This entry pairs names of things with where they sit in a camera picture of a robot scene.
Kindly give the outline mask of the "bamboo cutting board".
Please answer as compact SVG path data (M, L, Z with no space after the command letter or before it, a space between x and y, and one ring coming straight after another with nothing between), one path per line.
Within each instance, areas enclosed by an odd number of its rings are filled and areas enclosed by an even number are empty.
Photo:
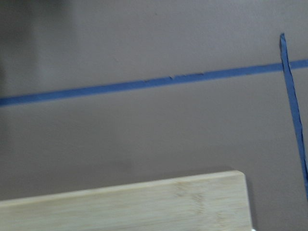
M232 170L0 203L3 231L250 231L244 173Z

